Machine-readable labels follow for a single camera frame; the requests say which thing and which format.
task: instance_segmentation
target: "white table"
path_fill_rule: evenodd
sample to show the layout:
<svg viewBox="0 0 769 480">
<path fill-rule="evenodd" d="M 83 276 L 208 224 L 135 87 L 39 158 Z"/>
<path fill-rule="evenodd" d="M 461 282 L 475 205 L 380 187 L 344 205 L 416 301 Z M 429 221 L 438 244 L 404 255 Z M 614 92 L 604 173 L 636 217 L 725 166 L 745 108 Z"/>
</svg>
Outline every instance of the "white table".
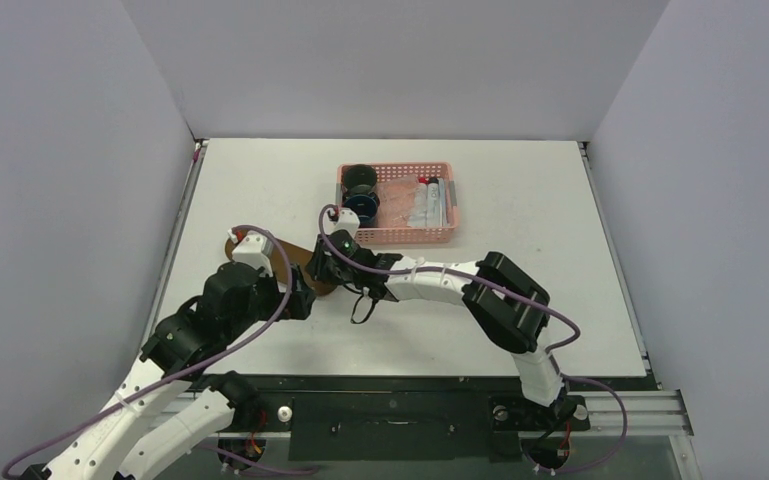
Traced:
<svg viewBox="0 0 769 480">
<path fill-rule="evenodd" d="M 394 245 L 429 261 L 510 257 L 581 327 L 557 351 L 570 375 L 643 376 L 631 319 L 585 166 L 575 142 L 453 140 L 211 139 L 159 309 L 160 319 L 201 293 L 226 261 L 229 227 L 247 223 L 313 249 L 316 216 L 333 203 L 343 163 L 447 161 L 461 225 L 448 244 Z M 515 376 L 465 308 L 379 303 L 351 325 L 355 296 L 317 300 L 306 321 L 281 321 L 209 372 L 282 375 Z M 559 321 L 543 333 L 569 335 Z"/>
</svg>

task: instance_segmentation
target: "perforated basket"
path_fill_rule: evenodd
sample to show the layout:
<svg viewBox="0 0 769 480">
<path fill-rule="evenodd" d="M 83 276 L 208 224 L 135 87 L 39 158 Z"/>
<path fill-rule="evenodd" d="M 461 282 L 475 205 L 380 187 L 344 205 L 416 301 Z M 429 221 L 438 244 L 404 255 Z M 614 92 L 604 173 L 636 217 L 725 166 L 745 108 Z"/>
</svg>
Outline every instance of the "perforated basket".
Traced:
<svg viewBox="0 0 769 480">
<path fill-rule="evenodd" d="M 452 239 L 455 229 L 460 223 L 457 195 L 455 193 L 455 178 L 452 166 L 446 162 L 434 163 L 370 163 L 370 167 L 378 174 L 378 185 L 389 180 L 397 180 L 408 175 L 417 177 L 437 177 L 446 184 L 446 217 L 448 226 L 445 227 L 393 227 L 393 228 L 361 228 L 355 239 L 366 245 L 383 245 L 394 243 L 446 243 Z M 337 169 L 337 204 L 341 204 L 342 190 L 340 183 L 343 172 L 352 165 L 340 165 Z"/>
</svg>

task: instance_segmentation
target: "purple cable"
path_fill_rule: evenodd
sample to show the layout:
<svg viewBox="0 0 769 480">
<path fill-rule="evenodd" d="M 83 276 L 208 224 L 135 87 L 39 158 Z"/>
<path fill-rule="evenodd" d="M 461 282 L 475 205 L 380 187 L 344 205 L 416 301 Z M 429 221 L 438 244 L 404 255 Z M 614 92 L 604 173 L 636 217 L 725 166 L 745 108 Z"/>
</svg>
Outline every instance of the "purple cable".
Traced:
<svg viewBox="0 0 769 480">
<path fill-rule="evenodd" d="M 202 450 L 210 450 L 212 452 L 216 452 L 220 455 L 224 455 L 228 458 L 231 458 L 233 460 L 236 460 L 238 462 L 245 463 L 246 465 L 253 467 L 253 468 L 259 468 L 265 472 L 269 472 L 275 475 L 292 475 L 292 476 L 303 476 L 303 475 L 313 475 L 314 473 L 319 471 L 319 467 L 304 467 L 304 468 L 278 468 L 278 467 L 269 467 L 266 465 L 262 465 L 258 462 L 254 462 L 249 460 L 246 457 L 242 457 L 240 455 L 231 453 L 227 450 L 223 450 L 219 447 L 213 446 L 213 445 L 205 445 L 205 444 L 199 444 L 197 448 L 200 448 Z M 264 476 L 271 476 L 271 475 L 258 475 L 254 474 L 253 477 L 264 477 Z"/>
<path fill-rule="evenodd" d="M 608 450 L 608 453 L 606 453 L 604 456 L 602 456 L 602 458 L 600 458 L 598 460 L 593 460 L 590 463 L 585 463 L 584 465 L 580 465 L 578 467 L 570 467 L 570 468 L 563 468 L 562 467 L 562 468 L 554 471 L 556 474 L 558 474 L 558 473 L 579 473 L 579 472 L 583 472 L 584 470 L 589 470 L 589 469 L 591 469 L 593 467 L 597 467 L 597 466 L 607 462 L 608 460 L 611 459 L 611 457 L 613 457 L 620 450 L 620 448 L 622 448 L 623 444 L 625 444 L 625 439 L 628 436 L 628 412 L 625 409 L 625 404 L 623 403 L 622 399 L 620 398 L 620 395 L 613 388 L 605 385 L 604 383 L 598 382 L 598 381 L 593 380 L 591 378 L 570 377 L 570 376 L 567 376 L 567 375 L 564 375 L 564 374 L 561 374 L 561 377 L 563 377 L 564 380 L 567 380 L 569 382 L 584 383 L 584 384 L 587 384 L 587 385 L 593 385 L 595 387 L 599 387 L 602 390 L 610 393 L 611 396 L 614 397 L 614 399 L 616 399 L 617 403 L 619 404 L 620 411 L 622 412 L 622 415 L 623 415 L 623 429 L 622 429 L 622 433 L 620 433 L 620 438 L 619 438 L 619 440 L 617 440 L 617 443 L 615 443 L 614 446 L 611 447 L 610 450 Z M 531 457 L 528 456 L 528 452 L 525 452 L 525 456 L 529 460 L 531 460 L 537 466 L 537 469 L 539 471 L 547 472 L 547 473 L 552 473 L 552 469 L 546 468 L 543 465 L 540 465 L 537 462 L 535 462 L 534 460 L 532 460 Z"/>
<path fill-rule="evenodd" d="M 269 239 L 269 241 L 272 242 L 272 245 L 275 246 L 275 248 L 278 250 L 278 253 L 281 254 L 281 259 L 284 261 L 284 268 L 287 270 L 287 278 L 293 278 L 293 271 L 290 267 L 290 258 L 287 256 L 287 252 L 284 251 L 284 247 L 281 246 L 281 242 L 279 242 L 274 236 L 272 236 L 271 233 L 268 231 L 260 228 L 255 227 L 253 225 L 239 225 L 234 227 L 232 230 L 253 230 L 266 238 Z M 269 327 L 272 326 L 273 323 L 275 323 L 278 320 L 278 317 L 281 315 L 281 312 L 284 311 L 284 307 L 287 306 L 287 302 L 290 301 L 290 288 L 288 287 L 287 290 L 284 292 L 284 296 L 281 297 L 281 302 L 278 304 L 278 308 L 275 309 L 275 313 L 272 314 L 272 316 L 269 317 L 269 319 L 266 321 L 266 323 L 263 324 L 259 329 L 257 329 L 254 333 L 249 335 L 248 337 L 244 338 L 240 343 L 237 345 L 234 345 L 233 347 L 225 350 L 222 353 L 218 353 L 207 360 L 203 360 L 192 367 L 185 368 L 184 370 L 181 370 L 180 372 L 170 375 L 162 380 L 159 380 L 143 389 L 141 389 L 139 392 L 131 395 L 130 397 L 126 398 L 122 403 L 133 403 L 135 400 L 148 395 L 149 393 L 157 390 L 158 388 L 168 385 L 175 380 L 179 380 L 183 377 L 186 377 L 190 375 L 191 373 L 195 373 L 201 370 L 206 369 L 207 367 L 213 365 L 214 363 L 218 362 L 219 360 L 222 360 L 223 358 L 227 357 L 228 355 L 233 354 L 234 352 L 238 351 L 239 349 L 245 347 L 252 341 L 254 341 L 257 337 L 261 336 L 263 332 L 265 332 Z M 46 440 L 45 442 L 40 443 L 39 445 L 36 445 L 34 447 L 29 448 L 28 450 L 20 453 L 19 455 L 16 455 L 13 459 L 11 459 L 7 464 L 4 465 L 4 467 L 1 469 L 1 478 L 7 479 L 7 480 L 18 480 L 19 475 L 15 475 L 10 473 L 10 469 L 12 469 L 14 466 L 16 466 L 17 463 L 21 462 L 22 460 L 30 457 L 31 455 L 34 455 L 35 453 L 39 453 L 59 442 L 62 442 L 63 440 L 66 440 L 67 438 L 76 435 L 86 428 L 90 427 L 91 425 L 95 424 L 99 420 L 107 417 L 108 415 L 120 410 L 122 408 L 122 403 L 116 403 L 110 407 L 108 407 L 105 410 L 102 410 L 101 412 L 95 414 L 92 418 L 85 421 L 84 423 L 78 425 L 77 427 L 72 428 L 68 432 L 62 433 L 50 440 Z"/>
<path fill-rule="evenodd" d="M 407 270 L 407 269 L 406 270 L 379 270 L 377 268 L 370 268 L 370 267 L 367 267 L 365 265 L 361 265 L 361 264 L 355 262 L 354 260 L 352 260 L 351 258 L 349 258 L 349 257 L 343 255 L 342 253 L 340 253 L 340 251 L 337 250 L 337 247 L 335 247 L 333 243 L 331 243 L 331 241 L 328 239 L 328 235 L 325 233 L 325 224 L 323 223 L 323 219 L 324 219 L 325 215 L 328 213 L 328 210 L 333 210 L 333 211 L 336 212 L 337 211 L 337 206 L 336 205 L 325 205 L 324 207 L 322 207 L 322 210 L 319 212 L 319 236 L 322 237 L 323 243 L 325 243 L 325 246 L 328 248 L 328 250 L 331 251 L 331 253 L 334 256 L 336 256 L 337 258 L 339 258 L 340 260 L 345 262 L 347 265 L 349 265 L 351 267 L 354 267 L 354 268 L 357 268 L 358 270 L 361 270 L 361 271 L 364 271 L 364 272 L 367 272 L 367 273 L 375 273 L 375 274 L 378 274 L 378 275 L 408 275 L 408 274 L 411 274 L 411 273 L 414 272 L 414 270 Z M 443 268 L 442 267 L 418 267 L 418 268 L 416 268 L 415 271 L 418 272 L 418 273 L 421 273 L 421 272 L 442 272 Z M 546 305 L 543 305 L 542 303 L 535 302 L 534 300 L 532 300 L 530 298 L 523 297 L 522 295 L 520 295 L 520 294 L 518 294 L 516 292 L 512 292 L 512 291 L 508 290 L 507 288 L 505 288 L 505 287 L 503 287 L 503 286 L 501 286 L 501 285 L 499 285 L 497 283 L 493 283 L 493 282 L 491 282 L 491 281 L 489 281 L 487 279 L 484 279 L 484 278 L 481 278 L 481 277 L 477 277 L 477 276 L 471 275 L 469 273 L 464 273 L 464 272 L 459 272 L 457 270 L 449 270 L 449 269 L 446 269 L 446 273 L 449 274 L 449 275 L 453 275 L 455 277 L 461 277 L 461 278 L 465 278 L 467 280 L 472 280 L 473 282 L 476 282 L 476 283 L 479 283 L 481 285 L 484 285 L 487 288 L 490 288 L 492 290 L 496 290 L 497 292 L 499 292 L 499 293 L 501 293 L 501 294 L 503 294 L 503 295 L 505 295 L 507 297 L 511 297 L 511 298 L 513 298 L 514 300 L 516 300 L 516 301 L 518 301 L 520 303 L 524 303 L 525 305 L 529 305 L 529 306 L 531 306 L 533 308 L 536 308 L 537 310 L 540 310 L 542 312 L 548 313 L 549 315 L 551 315 L 551 316 L 557 318 L 558 320 L 564 322 L 564 324 L 566 324 L 566 326 L 568 326 L 568 327 L 570 327 L 572 329 L 573 334 L 569 338 L 561 340 L 560 342 L 557 342 L 557 343 L 553 343 L 553 344 L 549 345 L 548 347 L 546 347 L 546 353 L 549 353 L 549 352 L 551 352 L 552 350 L 554 350 L 556 348 L 565 347 L 565 346 L 569 345 L 570 343 L 578 340 L 578 337 L 581 336 L 581 329 L 578 328 L 578 325 L 576 325 L 572 320 L 567 318 L 562 313 L 560 313 L 560 312 L 558 312 L 558 311 L 556 311 L 554 309 L 551 309 L 551 308 L 547 307 Z"/>
<path fill-rule="evenodd" d="M 325 233 L 325 224 L 324 224 L 323 220 L 325 218 L 325 215 L 328 213 L 328 210 L 333 210 L 333 211 L 336 212 L 337 211 L 337 206 L 336 205 L 326 205 L 319 212 L 319 236 L 322 238 L 322 241 L 325 244 L 325 246 L 328 248 L 328 250 L 331 251 L 332 255 L 336 256 L 337 258 L 342 260 L 347 265 L 349 265 L 351 267 L 354 267 L 354 268 L 357 268 L 358 270 L 361 270 L 361 271 L 364 271 L 364 272 L 367 272 L 367 273 L 374 273 L 374 274 L 377 274 L 377 275 L 408 275 L 410 273 L 413 273 L 413 270 L 380 270 L 380 269 L 377 269 L 377 268 L 370 268 L 370 267 L 367 267 L 365 265 L 361 265 L 361 264 L 355 262 L 354 260 L 352 260 L 351 258 L 349 258 L 349 257 L 343 255 L 342 253 L 340 253 L 340 251 L 337 250 L 337 247 L 335 247 L 333 243 L 331 243 L 331 240 L 328 238 L 328 235 Z M 417 267 L 416 271 L 417 272 L 442 272 L 443 268 L 442 267 Z M 526 298 L 526 297 L 523 297 L 522 295 L 519 295 L 519 294 L 517 294 L 515 292 L 512 292 L 512 291 L 508 290 L 507 288 L 505 288 L 505 287 L 503 287 L 503 286 L 501 286 L 499 284 L 493 283 L 493 282 L 491 282 L 489 280 L 486 280 L 486 279 L 481 278 L 481 277 L 477 277 L 475 275 L 471 275 L 469 273 L 464 273 L 464 272 L 459 272 L 457 270 L 449 270 L 449 269 L 446 270 L 446 273 L 449 274 L 449 275 L 454 275 L 456 277 L 466 278 L 467 280 L 472 280 L 473 282 L 476 282 L 476 283 L 479 283 L 481 285 L 484 285 L 487 288 L 496 290 L 497 292 L 500 292 L 500 293 L 502 293 L 503 295 L 505 295 L 507 297 L 511 297 L 511 298 L 513 298 L 514 300 L 516 300 L 516 301 L 518 301 L 520 303 L 524 303 L 526 305 L 530 305 L 531 307 L 534 307 L 537 310 L 540 310 L 540 311 L 543 311 L 545 313 L 548 313 L 549 315 L 551 315 L 551 316 L 557 318 L 558 320 L 564 322 L 568 327 L 570 327 L 572 329 L 573 334 L 569 338 L 567 338 L 565 340 L 562 340 L 562 341 L 557 342 L 557 343 L 553 343 L 552 345 L 549 345 L 548 347 L 546 347 L 546 353 L 549 353 L 549 352 L 551 352 L 552 350 L 554 350 L 556 348 L 560 348 L 560 347 L 564 347 L 566 345 L 569 345 L 570 343 L 576 341 L 578 339 L 578 337 L 581 336 L 581 329 L 578 328 L 578 325 L 576 325 L 572 320 L 570 320 L 569 318 L 567 318 L 566 316 L 564 316 L 560 312 L 558 312 L 558 311 L 556 311 L 554 309 L 551 309 L 551 308 L 547 307 L 546 305 L 543 305 L 541 303 L 537 303 L 534 300 L 531 300 L 530 298 Z M 614 447 L 604 457 L 600 458 L 599 460 L 590 462 L 590 463 L 588 463 L 586 465 L 583 465 L 581 467 L 575 467 L 575 468 L 570 468 L 570 469 L 563 470 L 564 473 L 575 473 L 575 472 L 580 472 L 582 470 L 587 470 L 588 468 L 592 468 L 592 467 L 595 467 L 597 465 L 600 465 L 600 464 L 606 462 L 608 459 L 613 457 L 614 454 L 617 453 L 617 451 L 620 449 L 620 447 L 622 447 L 622 445 L 625 443 L 625 437 L 626 437 L 626 434 L 628 433 L 628 413 L 625 410 L 625 404 L 623 403 L 622 399 L 617 394 L 617 392 L 615 392 L 613 389 L 611 389 L 611 387 L 609 387 L 609 386 L 607 386 L 607 385 L 605 385 L 605 384 L 603 384 L 601 382 L 597 382 L 596 380 L 591 380 L 589 378 L 584 378 L 584 377 L 568 377 L 568 376 L 566 376 L 564 374 L 561 374 L 561 377 L 564 378 L 567 381 L 570 381 L 570 382 L 586 383 L 586 384 L 589 384 L 589 385 L 597 386 L 597 387 L 605 390 L 606 392 L 610 393 L 617 400 L 617 403 L 619 403 L 620 410 L 622 410 L 622 414 L 623 414 L 623 430 L 622 430 L 622 434 L 620 435 L 620 439 L 619 439 L 619 441 L 617 441 L 616 445 L 614 445 Z"/>
</svg>

